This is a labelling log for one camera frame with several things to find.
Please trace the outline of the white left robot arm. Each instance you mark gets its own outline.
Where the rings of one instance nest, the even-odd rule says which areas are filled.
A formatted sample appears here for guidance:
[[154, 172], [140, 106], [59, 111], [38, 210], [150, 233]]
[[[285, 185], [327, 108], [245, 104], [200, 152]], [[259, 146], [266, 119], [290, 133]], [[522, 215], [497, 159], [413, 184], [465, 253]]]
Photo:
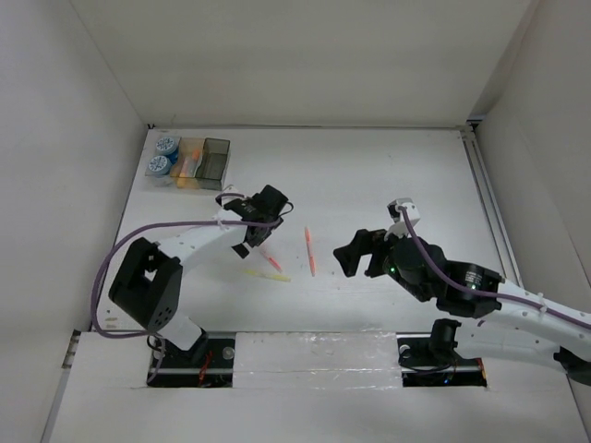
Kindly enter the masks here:
[[208, 333], [179, 310], [184, 274], [222, 252], [247, 257], [294, 208], [270, 185], [251, 197], [222, 193], [216, 203], [220, 209], [209, 220], [167, 224], [185, 227], [182, 233], [157, 242], [134, 240], [108, 291], [109, 299], [158, 338], [166, 353], [189, 366], [204, 359]]

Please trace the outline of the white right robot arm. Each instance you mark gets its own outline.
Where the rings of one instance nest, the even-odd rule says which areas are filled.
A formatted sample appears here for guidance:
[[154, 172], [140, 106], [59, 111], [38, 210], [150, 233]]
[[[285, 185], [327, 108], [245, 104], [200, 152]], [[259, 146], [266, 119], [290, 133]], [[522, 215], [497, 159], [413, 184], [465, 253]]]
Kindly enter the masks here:
[[420, 237], [383, 230], [356, 232], [333, 251], [344, 275], [369, 258], [369, 278], [388, 276], [420, 303], [445, 313], [417, 344], [404, 344], [399, 362], [425, 377], [460, 360], [498, 358], [550, 367], [590, 383], [590, 316], [544, 302], [491, 269], [447, 259]]

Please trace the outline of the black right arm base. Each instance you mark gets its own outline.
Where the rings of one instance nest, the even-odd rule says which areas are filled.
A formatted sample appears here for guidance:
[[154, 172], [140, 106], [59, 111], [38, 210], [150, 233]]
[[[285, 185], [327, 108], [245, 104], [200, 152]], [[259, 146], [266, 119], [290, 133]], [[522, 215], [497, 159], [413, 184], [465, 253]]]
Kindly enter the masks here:
[[429, 333], [397, 333], [398, 365], [404, 388], [488, 386], [480, 358], [464, 358], [455, 335], [462, 324], [438, 319]]

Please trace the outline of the yellow thin pen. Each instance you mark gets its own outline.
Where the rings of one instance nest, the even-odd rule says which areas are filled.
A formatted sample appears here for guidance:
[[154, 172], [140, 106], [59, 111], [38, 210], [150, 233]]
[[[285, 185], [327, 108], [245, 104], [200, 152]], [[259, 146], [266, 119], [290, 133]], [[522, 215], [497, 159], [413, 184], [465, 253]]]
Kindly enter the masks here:
[[245, 270], [244, 273], [249, 276], [253, 276], [253, 277], [257, 277], [257, 278], [261, 278], [261, 279], [265, 279], [265, 280], [270, 280], [270, 281], [280, 281], [280, 282], [290, 282], [291, 281], [291, 279], [289, 277], [284, 276], [282, 274], [270, 274], [270, 273], [255, 271], [255, 270], [251, 270], [251, 269]]

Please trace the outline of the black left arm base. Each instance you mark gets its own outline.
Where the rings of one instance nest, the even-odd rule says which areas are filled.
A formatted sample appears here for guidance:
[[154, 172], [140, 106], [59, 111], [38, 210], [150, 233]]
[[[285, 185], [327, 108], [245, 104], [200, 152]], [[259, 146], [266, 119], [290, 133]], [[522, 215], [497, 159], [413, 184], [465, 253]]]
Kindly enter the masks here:
[[162, 389], [229, 389], [233, 386], [235, 332], [209, 332], [198, 343], [197, 357], [184, 352], [169, 341], [149, 336], [151, 359], [146, 383]]

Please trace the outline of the pink thin pen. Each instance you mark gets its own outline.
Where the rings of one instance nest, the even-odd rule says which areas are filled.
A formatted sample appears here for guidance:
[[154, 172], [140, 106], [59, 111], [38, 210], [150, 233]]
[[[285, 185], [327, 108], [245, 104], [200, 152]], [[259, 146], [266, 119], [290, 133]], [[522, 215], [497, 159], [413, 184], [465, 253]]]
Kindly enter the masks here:
[[283, 272], [279, 262], [264, 247], [259, 248], [259, 253], [278, 273]]

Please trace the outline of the green-capped highlighter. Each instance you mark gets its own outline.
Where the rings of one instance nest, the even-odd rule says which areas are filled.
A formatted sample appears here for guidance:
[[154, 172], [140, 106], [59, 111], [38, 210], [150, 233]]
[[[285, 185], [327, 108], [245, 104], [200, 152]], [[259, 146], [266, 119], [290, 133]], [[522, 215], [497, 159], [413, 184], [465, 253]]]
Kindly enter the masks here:
[[194, 161], [194, 160], [193, 160], [193, 162], [194, 162], [194, 166], [193, 166], [193, 175], [194, 175], [194, 176], [196, 176], [196, 175], [198, 174], [198, 170], [199, 170], [199, 167], [200, 167], [200, 166], [201, 166], [201, 164], [202, 164], [202, 161], [203, 161], [203, 150], [202, 150], [202, 155], [201, 155], [201, 158], [200, 158], [198, 161]]

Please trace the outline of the orange thin pen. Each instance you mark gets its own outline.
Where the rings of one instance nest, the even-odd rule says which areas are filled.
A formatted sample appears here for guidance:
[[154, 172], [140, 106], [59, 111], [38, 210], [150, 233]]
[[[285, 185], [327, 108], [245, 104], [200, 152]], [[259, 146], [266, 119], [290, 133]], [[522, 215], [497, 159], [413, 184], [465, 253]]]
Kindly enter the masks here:
[[307, 255], [308, 255], [308, 265], [309, 265], [309, 269], [310, 269], [310, 274], [312, 277], [315, 277], [316, 276], [316, 261], [315, 261], [315, 257], [314, 257], [314, 253], [313, 253], [313, 249], [312, 249], [311, 233], [310, 233], [310, 230], [308, 229], [307, 226], [305, 226], [305, 228], [304, 228], [304, 237], [305, 237], [305, 243], [306, 243], [306, 249], [307, 249]]

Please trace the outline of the pink yellow-capped highlighter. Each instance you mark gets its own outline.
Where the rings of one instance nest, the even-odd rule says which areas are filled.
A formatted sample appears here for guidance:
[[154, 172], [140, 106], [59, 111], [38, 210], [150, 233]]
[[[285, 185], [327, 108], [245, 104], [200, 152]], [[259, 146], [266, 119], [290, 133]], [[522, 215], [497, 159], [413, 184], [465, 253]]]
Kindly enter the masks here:
[[193, 175], [193, 166], [194, 166], [194, 162], [190, 157], [186, 157], [183, 160], [183, 163], [181, 165], [180, 168], [180, 172], [178, 177], [179, 178], [191, 178], [194, 177]]

